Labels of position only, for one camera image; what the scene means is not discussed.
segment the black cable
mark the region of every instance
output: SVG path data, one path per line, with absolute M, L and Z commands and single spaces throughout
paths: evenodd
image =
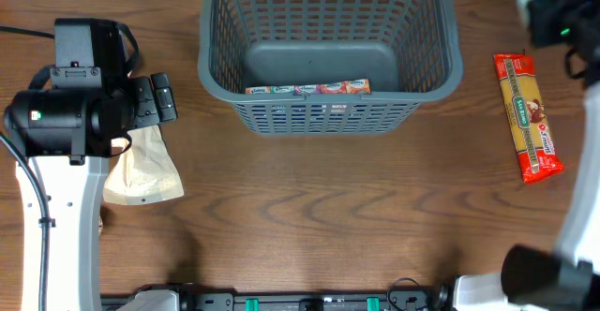
M 131 43 L 131 46 L 133 47 L 133 55 L 131 55 L 131 57 L 129 57 L 129 59 L 125 62 L 125 69 L 127 70 L 127 73 L 129 73 L 133 71 L 133 68 L 135 68 L 135 66 L 138 64 L 138 58 L 140 58 L 140 48 L 138 47 L 138 42 L 135 40 L 135 37 L 133 36 L 133 34 L 131 34 L 131 30 L 129 30 L 129 27 L 127 27 L 123 23 L 118 22 L 116 24 L 116 28 L 119 29 L 119 31 L 123 33 L 123 35 L 125 35 L 127 40 L 129 40 L 129 43 Z
M 123 151 L 121 151 L 121 152 L 119 152 L 119 153 L 117 153 L 115 155 L 111 155 L 110 157 L 120 156 L 124 152 L 128 151 L 129 148 L 131 148 L 131 146 L 133 145 L 133 139 L 131 138 L 131 136 L 127 132 L 122 137 L 117 137 L 117 138 L 123 138 L 123 139 L 127 140 L 128 144 L 127 144 L 127 146 L 125 146 L 125 148 L 123 149 Z
M 37 300 L 37 307 L 39 311 L 46 310 L 46 290 L 48 287 L 48 244 L 50 241 L 50 227 L 53 221 L 50 219 L 48 213 L 48 202 L 45 199 L 41 186 L 39 185 L 38 179 L 29 168 L 27 161 L 24 156 L 19 152 L 12 142 L 0 132 L 0 140 L 7 147 L 10 154 L 17 159 L 17 162 L 29 178 L 31 186 L 34 188 L 37 196 L 37 202 L 39 203 L 39 211 L 41 218 L 39 219 L 39 226 L 41 227 L 41 261 L 39 265 L 39 295 Z
M 41 32 L 41 31 L 34 31 L 34 30 L 25 30 L 25 29 L 20 29 L 20 28 L 13 28 L 13 27 L 10 27 L 10 26 L 0 26 L 0 31 L 9 32 L 9 33 L 12 33 L 12 34 L 38 36 L 38 37 L 45 37 L 45 38 L 54 39 L 54 35 L 53 34 Z
M 392 301 L 392 298 L 390 297 L 392 294 L 392 289 L 396 286 L 396 284 L 398 284 L 399 282 L 413 282 L 417 287 L 421 287 L 421 285 L 419 283 L 417 283 L 414 279 L 409 278 L 409 277 L 402 277 L 397 279 L 396 281 L 394 281 L 394 283 L 392 283 L 392 285 L 390 286 L 390 288 L 387 290 L 387 293 L 385 294 L 385 298 L 387 298 L 387 302 L 390 304 L 390 306 L 394 307 L 397 311 L 406 311 L 406 309 L 401 309 L 396 303 L 394 303 L 394 301 Z M 423 307 L 419 307 L 416 308 L 416 311 L 420 311 L 420 310 L 425 310 L 426 308 L 428 308 L 426 305 Z
M 55 68 L 54 64 L 47 65 L 41 68 L 35 75 L 34 78 L 29 82 L 30 90 L 41 90 L 44 88 L 46 82 L 50 80 L 50 70 Z

